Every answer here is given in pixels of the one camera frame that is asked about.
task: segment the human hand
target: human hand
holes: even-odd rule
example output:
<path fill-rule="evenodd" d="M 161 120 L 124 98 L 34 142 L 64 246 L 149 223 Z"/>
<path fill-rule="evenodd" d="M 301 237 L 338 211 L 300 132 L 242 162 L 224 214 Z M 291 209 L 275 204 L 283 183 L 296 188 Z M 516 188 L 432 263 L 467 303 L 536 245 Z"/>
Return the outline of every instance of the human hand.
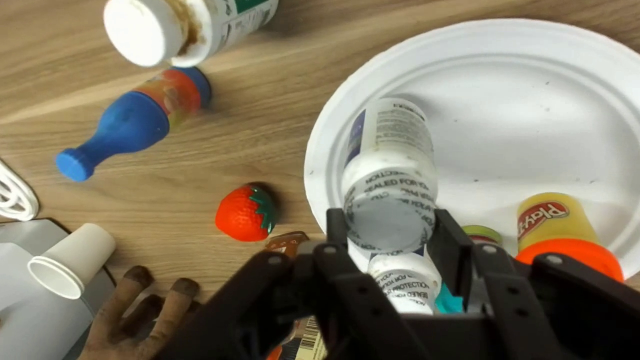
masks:
<path fill-rule="evenodd" d="M 144 266 L 134 266 L 124 274 L 111 298 L 93 320 L 78 360 L 151 360 L 162 349 L 181 324 L 200 287 L 191 279 L 178 279 L 166 300 L 149 295 L 129 316 L 122 318 L 152 282 L 154 279 Z M 133 338 L 155 318 L 156 324 L 146 339 Z"/>

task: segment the white plastic bottle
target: white plastic bottle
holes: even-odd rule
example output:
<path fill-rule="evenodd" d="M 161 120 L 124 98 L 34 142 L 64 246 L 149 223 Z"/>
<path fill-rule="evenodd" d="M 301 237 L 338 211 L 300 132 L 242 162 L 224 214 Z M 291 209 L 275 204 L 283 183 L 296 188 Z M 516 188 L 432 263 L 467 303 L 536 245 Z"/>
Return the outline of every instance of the white plastic bottle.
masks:
<path fill-rule="evenodd" d="M 342 175 L 348 236 L 375 253 L 423 247 L 433 234 L 438 193 L 424 112 L 386 98 L 369 103 L 349 136 Z"/>
<path fill-rule="evenodd" d="M 278 0 L 109 0 L 104 27 L 129 61 L 192 67 L 271 20 Z"/>
<path fill-rule="evenodd" d="M 367 272 L 398 313 L 433 315 L 436 311 L 442 278 L 429 256 L 413 252 L 376 255 Z"/>

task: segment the play-doh logo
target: play-doh logo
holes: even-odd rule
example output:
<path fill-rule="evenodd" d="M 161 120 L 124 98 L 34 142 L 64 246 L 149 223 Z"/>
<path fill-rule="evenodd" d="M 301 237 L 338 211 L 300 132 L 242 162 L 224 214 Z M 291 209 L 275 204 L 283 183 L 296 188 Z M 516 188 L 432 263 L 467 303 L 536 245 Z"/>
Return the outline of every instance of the play-doh logo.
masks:
<path fill-rule="evenodd" d="M 546 201 L 531 206 L 518 217 L 518 241 L 545 221 L 568 215 L 569 208 L 559 201 Z"/>

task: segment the white plastic object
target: white plastic object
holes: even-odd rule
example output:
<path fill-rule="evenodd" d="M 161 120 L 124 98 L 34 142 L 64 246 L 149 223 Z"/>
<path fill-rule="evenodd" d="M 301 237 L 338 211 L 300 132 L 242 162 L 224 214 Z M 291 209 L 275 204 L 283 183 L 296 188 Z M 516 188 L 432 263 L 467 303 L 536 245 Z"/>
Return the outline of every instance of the white plastic object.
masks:
<path fill-rule="evenodd" d="M 33 190 L 0 160 L 0 216 L 27 221 L 35 218 L 39 209 Z"/>
<path fill-rule="evenodd" d="M 116 248 L 113 237 L 95 224 L 84 224 L 27 264 L 42 286 L 66 299 L 79 299 Z"/>
<path fill-rule="evenodd" d="M 349 239 L 376 253 L 412 252 L 433 234 L 437 176 L 424 112 L 379 99 L 355 118 L 342 174 Z"/>
<path fill-rule="evenodd" d="M 435 312 L 442 278 L 428 255 L 376 255 L 367 272 L 398 313 L 432 315 Z"/>
<path fill-rule="evenodd" d="M 343 206 L 352 119 L 372 99 L 422 108 L 438 166 L 439 208 L 516 249 L 522 199 L 563 192 L 583 204 L 625 278 L 640 270 L 640 56 L 603 35 L 528 19 L 464 22 L 408 39 L 350 75 L 307 144 L 317 223 Z M 366 271 L 370 254 L 349 244 Z"/>
<path fill-rule="evenodd" d="M 278 0 L 109 0 L 104 26 L 118 52 L 150 67 L 192 67 L 265 25 Z"/>

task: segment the blue toy bottle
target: blue toy bottle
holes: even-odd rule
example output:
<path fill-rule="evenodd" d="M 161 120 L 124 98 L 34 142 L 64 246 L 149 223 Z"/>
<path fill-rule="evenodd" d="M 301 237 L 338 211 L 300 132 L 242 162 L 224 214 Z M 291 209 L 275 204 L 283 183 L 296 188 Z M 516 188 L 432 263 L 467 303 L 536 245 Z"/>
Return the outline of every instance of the blue toy bottle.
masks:
<path fill-rule="evenodd" d="M 167 69 L 119 97 L 102 114 L 95 134 L 59 153 L 56 165 L 69 179 L 85 181 L 99 163 L 154 145 L 210 101 L 211 86 L 197 68 Z"/>

